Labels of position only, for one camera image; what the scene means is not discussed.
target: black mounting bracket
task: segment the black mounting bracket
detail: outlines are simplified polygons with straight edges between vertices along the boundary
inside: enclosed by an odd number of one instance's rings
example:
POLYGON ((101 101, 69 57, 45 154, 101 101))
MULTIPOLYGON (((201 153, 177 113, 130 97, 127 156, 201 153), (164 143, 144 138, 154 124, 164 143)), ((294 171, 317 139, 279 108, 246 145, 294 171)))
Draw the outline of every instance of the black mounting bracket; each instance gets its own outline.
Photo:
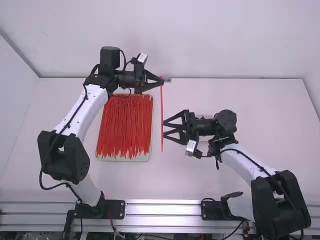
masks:
POLYGON ((90 206, 77 201, 74 210, 66 214, 62 239, 67 240, 74 219, 110 219, 121 220, 125 218, 126 202, 124 200, 106 200, 101 192, 100 200, 96 206, 90 206))
POLYGON ((221 201, 202 200, 201 201, 201 218, 204 221, 221 221, 235 220, 242 221, 243 217, 234 216, 231 214, 227 200, 236 198, 243 194, 241 191, 236 191, 221 197, 221 201))

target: red plastic straw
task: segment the red plastic straw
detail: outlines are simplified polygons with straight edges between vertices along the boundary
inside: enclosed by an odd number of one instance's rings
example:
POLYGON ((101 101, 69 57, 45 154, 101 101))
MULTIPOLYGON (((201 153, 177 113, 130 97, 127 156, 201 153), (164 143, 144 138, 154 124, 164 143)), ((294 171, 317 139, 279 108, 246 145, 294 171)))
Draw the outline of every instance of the red plastic straw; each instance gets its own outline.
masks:
POLYGON ((132 159, 150 151, 153 98, 149 95, 125 96, 117 94, 104 105, 97 157, 132 159))

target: white robotic arm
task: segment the white robotic arm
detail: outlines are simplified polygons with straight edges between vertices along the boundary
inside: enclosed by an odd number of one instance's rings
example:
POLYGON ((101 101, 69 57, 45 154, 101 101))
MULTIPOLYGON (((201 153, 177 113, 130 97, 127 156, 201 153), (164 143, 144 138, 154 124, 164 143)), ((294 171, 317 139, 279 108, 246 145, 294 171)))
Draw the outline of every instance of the white robotic arm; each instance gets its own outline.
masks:
MULTIPOLYGON (((69 119, 71 119, 71 117, 74 115, 75 111, 84 100, 84 98, 86 99, 83 102, 81 108, 74 116, 70 127, 66 128, 63 131, 63 135, 65 136, 69 136, 71 134, 77 136, 82 144, 84 142, 85 135, 89 127, 91 126, 91 123, 95 119, 98 111, 106 104, 109 99, 107 90, 105 88, 101 88, 99 85, 94 84, 85 86, 75 105, 65 116, 62 122, 60 122, 53 129, 54 131, 59 133, 65 127, 69 119)), ((87 174, 85 178, 78 184, 73 184, 72 182, 66 180, 61 181, 69 183, 84 204, 88 204, 92 207, 98 204, 101 192, 98 188, 96 188, 89 174, 87 174)))
POLYGON ((308 228, 311 218, 295 175, 277 171, 256 160, 236 140, 234 133, 237 116, 230 110, 222 110, 214 118, 197 118, 194 112, 183 110, 163 121, 173 128, 163 137, 185 145, 185 154, 198 159, 215 157, 232 168, 251 187, 251 199, 243 192, 233 192, 221 197, 221 201, 201 201, 203 220, 246 219, 255 222, 257 230, 270 239, 287 236, 289 233, 308 228), (182 124, 171 123, 181 118, 182 124), (207 155, 197 149, 200 136, 213 136, 208 141, 207 155))

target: white table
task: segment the white table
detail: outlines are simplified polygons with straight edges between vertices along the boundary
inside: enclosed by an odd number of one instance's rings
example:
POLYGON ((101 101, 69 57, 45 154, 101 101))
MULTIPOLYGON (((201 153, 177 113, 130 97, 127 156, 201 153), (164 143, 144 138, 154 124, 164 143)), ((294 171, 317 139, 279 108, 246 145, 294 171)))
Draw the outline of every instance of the white table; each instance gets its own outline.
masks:
MULTIPOLYGON (((36 225, 41 225, 43 231, 62 230, 64 213, 72 207, 75 197, 65 187, 51 191, 40 189, 37 136, 42 130, 52 130, 63 119, 78 98, 82 82, 83 79, 75 78, 44 79, 39 82, 1 179, 0 209, 7 209, 12 215, 3 216, 2 222, 7 226, 0 226, 0 230, 38 229, 36 225), (37 219, 30 222, 27 213, 48 214, 37 216, 37 219)), ((106 198, 125 199, 131 203, 130 208, 138 206, 137 203, 144 207, 132 210, 132 215, 136 214, 135 219, 127 216, 124 222, 119 221, 117 224, 128 226, 128 222, 135 222, 135 227, 126 228, 127 232, 145 232, 147 228, 141 226, 144 226, 146 220, 138 216, 141 211, 147 214, 147 210, 154 209, 154 203, 163 204, 163 208, 179 204, 177 209, 181 212, 177 215, 184 217, 174 218, 171 223, 166 218, 160 220, 159 216, 148 219, 148 224, 157 226, 152 232, 191 231, 183 226, 193 226, 190 229, 194 232, 230 232, 237 225, 236 222, 230 223, 230 229, 219 225, 222 223, 214 223, 216 225, 211 229, 213 223, 201 221, 197 204, 205 197, 219 199, 235 191, 249 193, 250 188, 223 164, 218 171, 214 158, 199 160, 185 156, 184 146, 168 140, 165 140, 164 152, 161 152, 160 89, 153 89, 149 93, 154 97, 152 154, 149 161, 96 160, 95 149, 102 111, 96 116, 84 141, 91 158, 89 174, 106 198), (193 211, 197 220, 192 219, 192 224, 188 222, 184 211, 193 211), (170 224, 180 227, 169 228, 170 224)), ((213 117, 223 109, 234 111, 238 119, 236 139, 265 164, 278 170, 292 171, 299 181, 309 209, 312 208, 313 216, 320 216, 320 208, 317 206, 320 205, 320 124, 301 79, 174 78, 171 83, 165 84, 163 97, 165 118, 184 109, 205 117, 213 117)), ((206 145, 205 141, 200 144, 205 153, 206 145)), ((56 182, 44 175, 43 184, 52 186, 56 182)), ((108 224, 103 220, 88 220, 84 224, 88 225, 86 228, 90 231, 108 230, 105 227, 108 224)), ((312 227, 309 234, 320 231, 320 221, 313 219, 312 227)))

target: white wall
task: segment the white wall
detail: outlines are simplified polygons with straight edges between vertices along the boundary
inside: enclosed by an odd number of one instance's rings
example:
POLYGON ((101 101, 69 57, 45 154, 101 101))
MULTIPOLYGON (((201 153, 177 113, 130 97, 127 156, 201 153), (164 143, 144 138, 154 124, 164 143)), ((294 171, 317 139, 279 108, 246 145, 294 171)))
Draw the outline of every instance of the white wall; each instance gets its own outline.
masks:
POLYGON ((0 35, 0 178, 38 80, 37 75, 0 35))
POLYGON ((303 78, 320 114, 318 0, 3 0, 0 29, 44 77, 84 77, 101 46, 174 77, 303 78))

